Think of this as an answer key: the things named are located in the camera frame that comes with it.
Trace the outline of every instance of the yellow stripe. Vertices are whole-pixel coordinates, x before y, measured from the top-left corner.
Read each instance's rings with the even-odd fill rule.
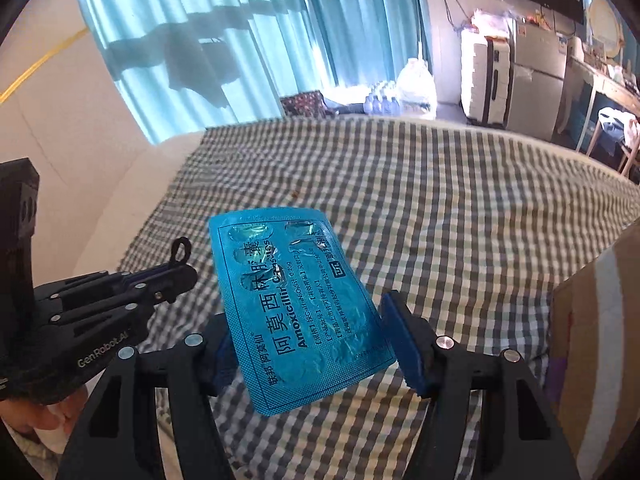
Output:
[[[30,78],[30,76],[33,75],[33,73],[36,72],[36,70],[44,65],[49,59],[54,57],[56,54],[59,54],[66,48],[70,47],[88,32],[89,29],[84,28],[83,30],[76,32],[71,38],[67,38],[65,41],[49,50],[44,56],[42,56],[39,60],[32,64],[27,70],[25,70],[25,72],[18,79],[11,83],[9,88],[7,88],[0,94],[0,104],[4,103],[9,97],[11,97],[11,94],[13,94],[22,83],[27,81],[27,79]]]

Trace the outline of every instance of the refrigerator door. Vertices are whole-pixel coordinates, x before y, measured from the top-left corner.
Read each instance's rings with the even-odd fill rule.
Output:
[[[507,130],[551,140],[563,85],[562,79],[514,65]]]
[[[514,22],[512,32],[514,64],[564,79],[566,38],[530,23]]]

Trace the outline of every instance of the checkered bedsheet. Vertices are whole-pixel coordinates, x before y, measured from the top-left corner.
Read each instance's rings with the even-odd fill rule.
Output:
[[[175,237],[193,243],[198,284],[158,307],[141,350],[170,347],[222,311],[209,218],[267,206],[322,210],[375,304],[396,288],[437,333],[491,354],[515,348],[542,378],[551,290],[640,217],[640,192],[586,159],[471,127],[346,118],[209,130],[121,264],[150,267]],[[249,478],[390,479],[402,476],[426,401],[394,365],[270,418],[238,374],[211,406]],[[460,478],[479,414],[472,396]]]

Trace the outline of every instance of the black loop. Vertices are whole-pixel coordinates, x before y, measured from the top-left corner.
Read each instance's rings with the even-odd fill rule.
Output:
[[[184,248],[184,256],[181,260],[177,260],[176,255],[178,254],[178,249],[180,249],[180,246]],[[169,266],[175,267],[178,265],[184,265],[189,261],[190,256],[191,241],[186,236],[176,238],[171,244],[171,257],[169,258]]]

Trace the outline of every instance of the metal rivet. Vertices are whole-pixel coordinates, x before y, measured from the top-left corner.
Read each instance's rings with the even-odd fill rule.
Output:
[[[120,351],[118,352],[118,357],[120,359],[129,359],[130,357],[133,357],[133,354],[135,354],[135,350],[130,347],[130,346],[125,346],[124,348],[121,348]]]
[[[510,363],[517,363],[520,360],[520,354],[515,350],[505,350],[502,355],[504,355],[504,358]]]
[[[204,341],[200,334],[191,334],[184,338],[184,343],[187,346],[198,346]]]
[[[453,345],[455,345],[455,341],[453,341],[453,339],[448,335],[441,335],[436,339],[436,345],[438,345],[440,348],[444,348],[445,350],[449,350],[450,348],[453,348]]]

